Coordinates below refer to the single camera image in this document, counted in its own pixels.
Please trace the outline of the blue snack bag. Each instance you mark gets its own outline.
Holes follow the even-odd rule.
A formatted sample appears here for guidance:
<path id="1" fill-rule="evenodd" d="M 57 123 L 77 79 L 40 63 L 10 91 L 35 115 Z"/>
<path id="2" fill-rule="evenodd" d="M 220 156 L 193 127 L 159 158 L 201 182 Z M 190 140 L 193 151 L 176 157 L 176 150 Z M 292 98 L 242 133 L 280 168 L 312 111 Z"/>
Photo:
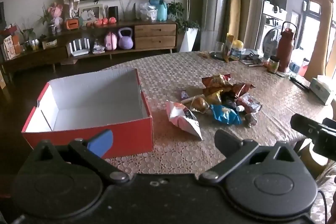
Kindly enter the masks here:
<path id="1" fill-rule="evenodd" d="M 210 105 L 210 109 L 213 112 L 214 119 L 225 125 L 240 125 L 242 123 L 239 114 L 229 107 Z"/>

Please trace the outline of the white red noodle packet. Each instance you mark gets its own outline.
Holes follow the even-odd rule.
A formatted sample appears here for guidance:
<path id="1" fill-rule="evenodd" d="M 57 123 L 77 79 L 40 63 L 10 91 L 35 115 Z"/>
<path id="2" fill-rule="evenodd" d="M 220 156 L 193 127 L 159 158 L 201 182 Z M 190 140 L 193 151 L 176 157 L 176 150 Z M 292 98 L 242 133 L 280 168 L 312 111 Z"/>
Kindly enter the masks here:
<path id="1" fill-rule="evenodd" d="M 239 97 L 236 101 L 236 104 L 242 105 L 247 114 L 258 113 L 263 107 L 263 105 L 249 93 L 245 93 Z"/>

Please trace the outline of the brown foil snack bag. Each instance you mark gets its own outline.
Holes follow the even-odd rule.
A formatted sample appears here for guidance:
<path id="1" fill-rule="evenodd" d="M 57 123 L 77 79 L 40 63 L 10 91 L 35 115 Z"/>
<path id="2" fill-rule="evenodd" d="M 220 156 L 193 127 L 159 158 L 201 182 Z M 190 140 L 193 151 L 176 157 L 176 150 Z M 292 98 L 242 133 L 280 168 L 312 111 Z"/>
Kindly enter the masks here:
<path id="1" fill-rule="evenodd" d="M 236 84 L 223 83 L 204 88 L 203 94 L 205 96 L 209 96 L 216 92 L 231 93 L 234 94 L 236 98 L 238 98 L 243 94 L 247 93 L 250 89 L 254 88 L 255 86 L 250 83 L 236 83 Z"/>

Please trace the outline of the white red snack bag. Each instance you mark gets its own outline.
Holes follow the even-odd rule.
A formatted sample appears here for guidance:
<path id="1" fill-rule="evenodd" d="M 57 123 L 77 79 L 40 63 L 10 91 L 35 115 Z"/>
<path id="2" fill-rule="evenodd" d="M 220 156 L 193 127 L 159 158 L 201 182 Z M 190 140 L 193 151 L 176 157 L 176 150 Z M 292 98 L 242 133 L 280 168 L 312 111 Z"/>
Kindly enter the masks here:
<path id="1" fill-rule="evenodd" d="M 173 125 L 203 140 L 196 116 L 185 105 L 179 102 L 166 101 L 166 113 L 168 120 Z"/>

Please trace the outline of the dark small snack packet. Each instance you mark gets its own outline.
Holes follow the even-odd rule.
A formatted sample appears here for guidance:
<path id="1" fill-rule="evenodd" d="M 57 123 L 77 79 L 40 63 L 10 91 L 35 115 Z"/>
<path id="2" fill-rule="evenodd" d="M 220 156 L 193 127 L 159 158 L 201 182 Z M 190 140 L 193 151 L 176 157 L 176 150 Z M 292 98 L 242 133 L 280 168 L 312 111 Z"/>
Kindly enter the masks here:
<path id="1" fill-rule="evenodd" d="M 255 113 L 248 113 L 244 116 L 244 118 L 245 118 L 246 126 L 249 128 L 257 125 L 258 123 Z"/>

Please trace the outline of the red cardboard box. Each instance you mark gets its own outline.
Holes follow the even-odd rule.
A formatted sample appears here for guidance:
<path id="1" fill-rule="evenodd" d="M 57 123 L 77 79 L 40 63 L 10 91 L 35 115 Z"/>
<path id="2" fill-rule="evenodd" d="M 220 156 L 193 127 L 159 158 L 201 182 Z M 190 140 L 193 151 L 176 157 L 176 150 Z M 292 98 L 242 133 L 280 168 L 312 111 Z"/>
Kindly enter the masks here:
<path id="1" fill-rule="evenodd" d="M 47 82 L 22 128 L 31 147 L 41 140 L 66 145 L 111 130 L 112 147 L 102 158 L 150 152 L 153 118 L 138 70 L 117 68 Z"/>

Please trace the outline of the yellow snack packet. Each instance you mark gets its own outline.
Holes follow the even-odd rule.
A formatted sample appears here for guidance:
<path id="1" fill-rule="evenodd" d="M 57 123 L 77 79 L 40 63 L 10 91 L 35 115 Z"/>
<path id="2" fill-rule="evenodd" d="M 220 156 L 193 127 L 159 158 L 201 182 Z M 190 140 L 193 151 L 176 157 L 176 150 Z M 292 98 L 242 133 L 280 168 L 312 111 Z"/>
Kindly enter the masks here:
<path id="1" fill-rule="evenodd" d="M 221 91 L 216 91 L 206 97 L 206 101 L 209 105 L 222 105 Z"/>

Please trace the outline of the lace patterned tablecloth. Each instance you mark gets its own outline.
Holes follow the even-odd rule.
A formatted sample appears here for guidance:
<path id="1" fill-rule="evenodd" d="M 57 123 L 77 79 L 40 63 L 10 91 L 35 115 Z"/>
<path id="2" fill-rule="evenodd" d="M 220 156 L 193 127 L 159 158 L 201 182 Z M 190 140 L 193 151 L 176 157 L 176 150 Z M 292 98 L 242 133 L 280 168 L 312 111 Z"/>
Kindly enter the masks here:
<path id="1" fill-rule="evenodd" d="M 109 163 L 129 173 L 201 174 L 223 160 L 215 148 L 214 135 L 219 129 L 239 139 L 253 139 L 261 145 L 279 140 L 294 144 L 303 136 L 290 127 L 290 118 L 299 113 L 316 121 L 333 115 L 331 106 L 291 83 L 268 73 L 262 67 L 250 68 L 237 61 L 224 63 L 207 59 L 200 53 L 172 53 L 144 57 L 122 63 L 136 68 L 142 90 L 153 116 L 154 148 L 151 152 L 109 159 Z M 246 125 L 244 113 L 229 110 L 224 104 L 210 103 L 206 113 L 197 113 L 201 137 L 180 130 L 169 121 L 166 103 L 179 102 L 181 91 L 189 96 L 201 94 L 202 79 L 230 75 L 231 82 L 249 87 L 249 94 L 259 102 L 257 124 Z"/>

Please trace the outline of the packaged round bun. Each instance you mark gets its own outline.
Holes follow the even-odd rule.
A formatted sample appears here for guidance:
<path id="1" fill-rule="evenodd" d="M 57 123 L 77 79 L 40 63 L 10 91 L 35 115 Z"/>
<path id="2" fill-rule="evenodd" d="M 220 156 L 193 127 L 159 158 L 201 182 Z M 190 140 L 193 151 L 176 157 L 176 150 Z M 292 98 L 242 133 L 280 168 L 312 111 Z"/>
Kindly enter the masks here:
<path id="1" fill-rule="evenodd" d="M 204 97 L 194 97 L 190 104 L 190 110 L 193 112 L 204 114 L 210 108 Z"/>

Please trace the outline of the red yellow chip bag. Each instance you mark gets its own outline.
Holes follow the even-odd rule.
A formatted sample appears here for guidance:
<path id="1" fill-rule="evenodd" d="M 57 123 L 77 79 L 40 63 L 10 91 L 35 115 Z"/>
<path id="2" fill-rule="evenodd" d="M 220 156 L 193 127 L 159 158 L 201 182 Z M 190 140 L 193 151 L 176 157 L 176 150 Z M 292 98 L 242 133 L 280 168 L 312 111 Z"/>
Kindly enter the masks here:
<path id="1" fill-rule="evenodd" d="M 230 74 L 226 75 L 213 75 L 210 77 L 203 77 L 202 78 L 202 84 L 206 88 L 219 88 L 223 87 L 226 84 L 229 84 L 231 79 Z"/>

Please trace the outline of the small purple snack packet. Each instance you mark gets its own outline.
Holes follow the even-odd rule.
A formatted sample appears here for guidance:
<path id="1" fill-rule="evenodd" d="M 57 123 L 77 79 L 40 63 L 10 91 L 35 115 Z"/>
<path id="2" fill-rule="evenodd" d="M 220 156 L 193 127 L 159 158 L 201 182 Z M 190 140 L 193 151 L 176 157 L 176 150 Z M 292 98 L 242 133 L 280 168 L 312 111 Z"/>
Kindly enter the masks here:
<path id="1" fill-rule="evenodd" d="M 189 95 L 187 94 L 187 91 L 181 90 L 180 98 L 181 98 L 181 100 L 185 100 L 185 99 L 189 98 Z"/>

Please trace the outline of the glass jar black lid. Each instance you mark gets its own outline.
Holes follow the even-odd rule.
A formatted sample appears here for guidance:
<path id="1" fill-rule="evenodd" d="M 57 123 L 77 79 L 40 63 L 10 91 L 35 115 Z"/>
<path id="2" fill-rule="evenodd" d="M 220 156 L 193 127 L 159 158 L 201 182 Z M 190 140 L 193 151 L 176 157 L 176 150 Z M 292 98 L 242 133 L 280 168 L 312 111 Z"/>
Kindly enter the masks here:
<path id="1" fill-rule="evenodd" d="M 280 59 L 277 56 L 271 56 L 268 61 L 267 71 L 276 73 L 280 64 Z"/>

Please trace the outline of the maroon thermos bottle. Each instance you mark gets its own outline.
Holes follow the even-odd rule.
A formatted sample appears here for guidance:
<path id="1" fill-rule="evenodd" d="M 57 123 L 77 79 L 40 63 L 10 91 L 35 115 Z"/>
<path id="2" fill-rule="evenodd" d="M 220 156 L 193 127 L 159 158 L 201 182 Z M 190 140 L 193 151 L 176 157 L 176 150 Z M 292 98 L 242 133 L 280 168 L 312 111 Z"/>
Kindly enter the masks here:
<path id="1" fill-rule="evenodd" d="M 285 73 L 288 69 L 291 53 L 294 49 L 296 35 L 297 26 L 288 21 L 283 22 L 281 29 L 281 38 L 278 42 L 276 53 L 276 57 L 279 59 L 279 72 Z"/>

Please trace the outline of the yellow lid white canister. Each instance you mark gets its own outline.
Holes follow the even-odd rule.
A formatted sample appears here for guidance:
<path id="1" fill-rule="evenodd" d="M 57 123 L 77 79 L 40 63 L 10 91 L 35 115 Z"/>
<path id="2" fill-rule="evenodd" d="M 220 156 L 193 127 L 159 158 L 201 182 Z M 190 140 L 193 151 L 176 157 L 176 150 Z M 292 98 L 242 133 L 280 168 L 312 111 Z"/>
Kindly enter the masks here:
<path id="1" fill-rule="evenodd" d="M 231 51 L 230 51 L 230 58 L 232 60 L 240 60 L 242 55 L 244 43 L 238 39 L 232 42 Z"/>

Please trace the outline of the white wifi router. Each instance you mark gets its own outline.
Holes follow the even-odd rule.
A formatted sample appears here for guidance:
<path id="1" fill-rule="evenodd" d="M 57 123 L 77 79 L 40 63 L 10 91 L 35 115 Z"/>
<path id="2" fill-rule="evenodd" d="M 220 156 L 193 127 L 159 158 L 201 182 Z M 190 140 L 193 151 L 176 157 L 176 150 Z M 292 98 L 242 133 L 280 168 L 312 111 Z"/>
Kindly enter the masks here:
<path id="1" fill-rule="evenodd" d="M 72 57 L 87 55 L 91 49 L 89 39 L 87 38 L 74 39 L 68 43 L 67 47 Z"/>

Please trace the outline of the yellow standing pouch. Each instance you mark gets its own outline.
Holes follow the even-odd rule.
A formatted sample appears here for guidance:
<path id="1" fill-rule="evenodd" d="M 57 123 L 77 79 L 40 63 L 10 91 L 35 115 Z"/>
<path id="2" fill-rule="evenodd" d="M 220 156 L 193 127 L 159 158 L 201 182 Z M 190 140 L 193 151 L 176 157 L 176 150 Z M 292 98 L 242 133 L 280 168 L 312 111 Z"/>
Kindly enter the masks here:
<path id="1" fill-rule="evenodd" d="M 227 63 L 229 62 L 229 59 L 230 59 L 230 53 L 231 53 L 233 40 L 234 40 L 234 36 L 227 33 L 226 41 L 224 43 L 224 48 L 223 48 L 223 59 Z"/>

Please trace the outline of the wooden tv cabinet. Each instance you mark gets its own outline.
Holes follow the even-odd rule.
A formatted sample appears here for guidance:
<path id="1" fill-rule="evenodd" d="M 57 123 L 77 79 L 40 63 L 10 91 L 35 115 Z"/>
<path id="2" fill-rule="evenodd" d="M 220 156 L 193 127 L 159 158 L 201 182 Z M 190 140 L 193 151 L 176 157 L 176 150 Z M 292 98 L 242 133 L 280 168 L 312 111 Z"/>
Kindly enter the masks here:
<path id="1" fill-rule="evenodd" d="M 11 76 L 41 65 L 52 65 L 82 58 L 141 51 L 175 50 L 177 24 L 165 22 L 117 22 L 99 27 L 64 31 L 47 49 L 28 51 L 10 60 L 1 60 L 1 72 Z"/>

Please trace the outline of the pink toy bag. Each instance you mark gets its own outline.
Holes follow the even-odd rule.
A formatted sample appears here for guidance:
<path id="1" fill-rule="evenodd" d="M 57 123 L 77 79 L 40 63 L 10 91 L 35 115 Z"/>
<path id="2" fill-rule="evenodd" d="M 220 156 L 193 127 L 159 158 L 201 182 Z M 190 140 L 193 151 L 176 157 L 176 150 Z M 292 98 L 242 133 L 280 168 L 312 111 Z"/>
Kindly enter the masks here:
<path id="1" fill-rule="evenodd" d="M 117 49 L 117 36 L 113 32 L 108 32 L 104 38 L 105 49 L 114 51 Z"/>

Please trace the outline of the purple kettlebell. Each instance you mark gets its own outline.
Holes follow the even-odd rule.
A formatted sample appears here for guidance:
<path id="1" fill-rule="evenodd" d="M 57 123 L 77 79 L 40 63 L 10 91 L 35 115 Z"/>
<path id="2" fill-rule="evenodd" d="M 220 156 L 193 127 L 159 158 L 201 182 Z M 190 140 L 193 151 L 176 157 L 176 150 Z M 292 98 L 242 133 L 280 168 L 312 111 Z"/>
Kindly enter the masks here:
<path id="1" fill-rule="evenodd" d="M 129 32 L 129 35 L 123 35 L 122 32 Z M 132 40 L 133 30 L 130 27 L 123 27 L 118 30 L 118 46 L 122 50 L 131 50 L 133 48 L 133 40 Z"/>

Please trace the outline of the washing machine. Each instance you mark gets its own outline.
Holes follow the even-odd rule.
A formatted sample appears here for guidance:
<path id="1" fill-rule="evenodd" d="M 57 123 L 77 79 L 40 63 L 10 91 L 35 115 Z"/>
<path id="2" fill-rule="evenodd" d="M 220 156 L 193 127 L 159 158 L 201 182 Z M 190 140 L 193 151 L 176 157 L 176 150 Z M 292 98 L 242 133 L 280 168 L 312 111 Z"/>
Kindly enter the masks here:
<path id="1" fill-rule="evenodd" d="M 264 7 L 261 15 L 259 34 L 256 43 L 256 49 L 259 56 L 264 56 L 264 51 L 268 42 L 274 45 L 274 41 L 278 43 L 281 36 L 281 28 L 286 20 L 287 12 L 270 1 L 264 1 Z"/>

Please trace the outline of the orange tissue box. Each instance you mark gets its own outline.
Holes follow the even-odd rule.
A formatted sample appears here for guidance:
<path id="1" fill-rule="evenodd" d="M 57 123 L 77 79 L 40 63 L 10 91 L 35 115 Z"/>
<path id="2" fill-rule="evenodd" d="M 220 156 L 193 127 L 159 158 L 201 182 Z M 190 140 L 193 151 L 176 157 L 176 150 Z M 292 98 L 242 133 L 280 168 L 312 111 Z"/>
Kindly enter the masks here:
<path id="1" fill-rule="evenodd" d="M 71 18 L 65 21 L 67 30 L 77 30 L 80 27 L 80 20 L 78 18 Z"/>

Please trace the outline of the white framed photo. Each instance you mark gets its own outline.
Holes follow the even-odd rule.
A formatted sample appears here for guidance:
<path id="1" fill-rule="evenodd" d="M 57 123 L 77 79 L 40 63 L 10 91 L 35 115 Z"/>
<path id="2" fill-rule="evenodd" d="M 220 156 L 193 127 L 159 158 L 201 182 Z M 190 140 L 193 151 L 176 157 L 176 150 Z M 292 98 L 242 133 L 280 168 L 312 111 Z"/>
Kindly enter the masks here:
<path id="1" fill-rule="evenodd" d="M 104 18 L 104 6 L 93 5 L 84 6 L 79 8 L 79 16 L 82 18 L 83 23 L 94 22 L 95 20 Z"/>

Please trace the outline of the pink flower vase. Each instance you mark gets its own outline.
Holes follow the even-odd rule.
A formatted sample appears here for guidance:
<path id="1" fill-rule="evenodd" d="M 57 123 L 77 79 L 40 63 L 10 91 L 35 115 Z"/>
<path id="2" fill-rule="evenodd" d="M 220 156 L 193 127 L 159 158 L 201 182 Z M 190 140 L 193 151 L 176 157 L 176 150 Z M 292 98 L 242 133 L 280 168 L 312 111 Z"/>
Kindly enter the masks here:
<path id="1" fill-rule="evenodd" d="M 46 24 L 51 35 L 56 35 L 62 30 L 63 24 L 63 5 L 56 2 L 52 3 L 48 8 L 43 5 L 43 15 L 41 16 L 42 24 Z"/>

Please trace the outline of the teal water jug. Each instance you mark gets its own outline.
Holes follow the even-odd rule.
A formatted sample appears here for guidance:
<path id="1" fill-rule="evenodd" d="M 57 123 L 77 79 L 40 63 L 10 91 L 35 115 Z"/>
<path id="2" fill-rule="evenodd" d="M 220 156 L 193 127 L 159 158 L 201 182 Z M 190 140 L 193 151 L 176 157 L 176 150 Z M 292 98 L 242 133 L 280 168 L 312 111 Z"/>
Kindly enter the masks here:
<path id="1" fill-rule="evenodd" d="M 167 21 L 167 3 L 165 0 L 149 0 L 149 3 L 157 9 L 157 21 Z"/>

